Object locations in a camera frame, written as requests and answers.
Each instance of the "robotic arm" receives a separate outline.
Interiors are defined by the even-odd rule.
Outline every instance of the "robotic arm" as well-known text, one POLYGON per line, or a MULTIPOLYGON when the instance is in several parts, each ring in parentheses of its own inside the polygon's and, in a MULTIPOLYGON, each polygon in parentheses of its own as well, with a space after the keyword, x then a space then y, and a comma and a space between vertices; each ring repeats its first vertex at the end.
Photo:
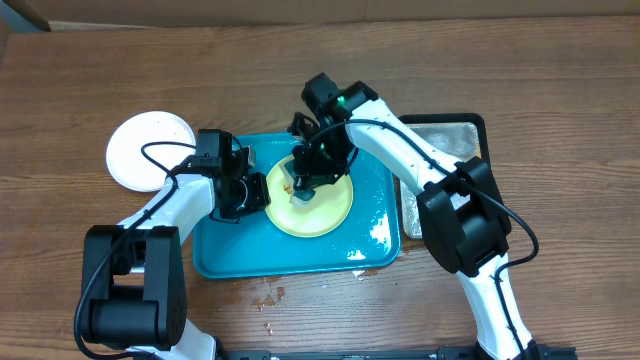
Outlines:
MULTIPOLYGON (((304 204, 313 196, 314 188, 335 183, 348 173, 354 149, 366 150, 416 195, 426 247, 462 283, 478 328, 478 346, 465 358, 577 359, 575 349, 552 351, 532 340, 518 313, 506 270, 500 273, 504 306, 501 302, 494 275, 508 262, 506 236, 511 231, 510 222, 490 201, 461 184, 464 181, 501 204, 486 163, 479 158, 463 163, 434 148, 398 120, 361 82, 340 90, 320 74, 305 85, 302 99, 318 122, 297 113, 287 129, 302 140, 294 147, 294 160, 288 167, 294 200, 304 204), (518 340, 524 345, 522 349, 518 340)), ((222 219, 233 220, 269 204, 264 175, 248 174, 253 163, 251 149, 234 151, 231 143, 228 133, 201 130, 195 157, 187 162, 189 165, 168 174, 163 190, 143 210, 118 226, 89 230, 83 263, 83 291, 89 294, 88 305, 79 305, 80 332, 86 341, 138 355, 153 353, 163 359, 217 358, 217 342, 186 320, 180 246, 195 224, 204 216, 213 217, 216 209, 222 219), (159 203, 162 206, 155 214, 136 224, 159 203), (118 245, 105 269, 99 271, 100 260, 119 244, 130 227, 133 230, 127 233, 128 239, 118 245), (132 269, 144 271, 144 287, 114 285, 113 275, 124 275, 132 269), (98 280, 88 288, 92 274, 99 274, 98 280)), ((457 350, 449 351, 441 348, 425 358, 439 358, 440 354, 444 358, 445 353, 453 354, 448 358, 458 357, 457 350)), ((253 360, 248 353, 245 355, 237 358, 253 360)))

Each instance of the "wooden table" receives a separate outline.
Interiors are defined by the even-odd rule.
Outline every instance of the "wooden table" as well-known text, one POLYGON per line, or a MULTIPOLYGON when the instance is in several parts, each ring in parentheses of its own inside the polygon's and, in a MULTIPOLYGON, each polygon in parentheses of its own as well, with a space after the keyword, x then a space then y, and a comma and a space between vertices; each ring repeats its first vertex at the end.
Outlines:
MULTIPOLYGON (((397 114, 481 114, 505 202, 541 239, 538 258, 511 272, 535 339, 583 359, 640 358, 640 17, 11 35, 0 357, 81 358, 72 318, 84 233, 151 196, 106 171, 121 122, 162 109, 194 129, 281 131, 321 71, 365 81, 397 114)), ((513 257, 528 253, 521 230, 509 240, 513 257)), ((363 281, 213 282, 194 270, 190 241, 183 252, 189 318, 230 349, 429 349, 476 336, 457 279, 418 242, 363 281)))

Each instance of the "yellow plate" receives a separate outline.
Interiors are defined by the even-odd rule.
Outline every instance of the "yellow plate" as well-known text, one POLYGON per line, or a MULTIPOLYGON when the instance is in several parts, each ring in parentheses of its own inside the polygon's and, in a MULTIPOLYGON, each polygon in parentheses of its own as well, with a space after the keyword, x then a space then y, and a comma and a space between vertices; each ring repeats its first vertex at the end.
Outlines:
POLYGON ((293 155, 280 160, 267 175, 271 204, 267 216, 278 229, 298 237, 315 237, 328 233, 342 223, 353 204, 353 184, 349 176, 341 177, 333 185, 315 188, 316 194, 305 207, 289 203, 290 192, 280 164, 293 160, 293 155))

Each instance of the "blue tray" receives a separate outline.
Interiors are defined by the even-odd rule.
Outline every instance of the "blue tray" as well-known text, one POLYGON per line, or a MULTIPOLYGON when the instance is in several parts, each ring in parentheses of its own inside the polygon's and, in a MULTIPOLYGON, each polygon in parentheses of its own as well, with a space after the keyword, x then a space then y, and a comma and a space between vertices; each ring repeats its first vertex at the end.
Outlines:
MULTIPOLYGON (((265 175, 298 144, 287 133, 239 136, 256 150, 265 175)), ((353 270, 389 265, 400 251, 393 175, 366 151, 351 168, 353 206, 335 230, 299 238, 279 230, 265 212, 240 224, 203 218, 194 229, 193 263, 210 279, 353 270)))

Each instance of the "white object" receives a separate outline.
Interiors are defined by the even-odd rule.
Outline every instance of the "white object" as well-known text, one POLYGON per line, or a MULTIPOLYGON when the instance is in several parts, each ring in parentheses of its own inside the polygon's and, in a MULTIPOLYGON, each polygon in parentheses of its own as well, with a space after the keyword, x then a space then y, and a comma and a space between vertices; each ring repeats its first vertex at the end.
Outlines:
MULTIPOLYGON (((456 273, 471 305, 473 316, 476 318, 478 343, 491 358, 497 360, 514 359, 520 354, 518 344, 507 325, 507 318, 504 316, 504 310, 493 280, 496 270, 508 261, 507 254, 502 257, 496 256, 482 265, 479 269, 480 273, 473 278, 461 272, 456 273)), ((511 321, 516 328, 522 346, 526 349, 532 337, 520 318, 518 305, 516 305, 516 299, 509 282, 508 269, 502 270, 500 279, 509 316, 511 316, 511 321)))
POLYGON ((152 346, 132 346, 127 351, 144 351, 165 360, 212 360, 216 354, 216 341, 187 319, 180 341, 169 351, 160 351, 152 346))
MULTIPOLYGON (((393 115, 382 99, 369 100, 359 106, 353 110, 351 119, 388 123, 406 134, 416 145, 448 171, 455 171, 455 163, 460 161, 457 157, 436 149, 409 129, 393 115)), ((444 175, 438 170, 430 169, 429 163, 411 145, 389 129, 370 124, 353 124, 346 126, 346 130, 353 145, 366 150, 380 160, 415 195, 424 191, 426 183, 438 183, 444 178, 444 175)))
MULTIPOLYGON (((107 145, 107 169, 120 185, 134 191, 157 191, 166 174, 142 156, 140 148, 155 141, 175 141, 195 145, 189 125, 177 115, 149 111, 125 121, 113 133, 107 145)), ((147 154, 171 169, 195 153, 194 149, 176 145, 158 145, 146 149, 147 154)))
MULTIPOLYGON (((196 226, 198 221, 209 215, 215 206, 213 180, 199 174, 180 174, 176 176, 178 189, 164 205, 142 224, 138 229, 151 229, 154 226, 177 226, 180 234, 180 245, 196 226)), ((132 216, 120 221, 118 225, 128 228, 153 205, 158 203, 173 186, 173 180, 167 178, 162 190, 156 194, 142 209, 132 216)))

